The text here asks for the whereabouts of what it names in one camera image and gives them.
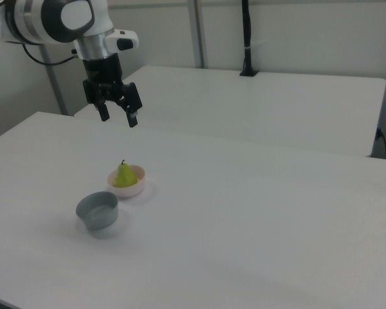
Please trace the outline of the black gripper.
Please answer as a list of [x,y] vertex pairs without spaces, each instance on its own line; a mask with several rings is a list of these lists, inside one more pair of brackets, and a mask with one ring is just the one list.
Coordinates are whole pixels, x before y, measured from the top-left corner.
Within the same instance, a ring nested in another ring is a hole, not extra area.
[[87,103],[96,108],[101,120],[105,122],[110,118],[105,97],[119,97],[116,104],[125,111],[129,127],[135,127],[138,124],[138,110],[143,105],[136,84],[122,82],[118,54],[82,62],[87,74],[87,79],[83,81]]

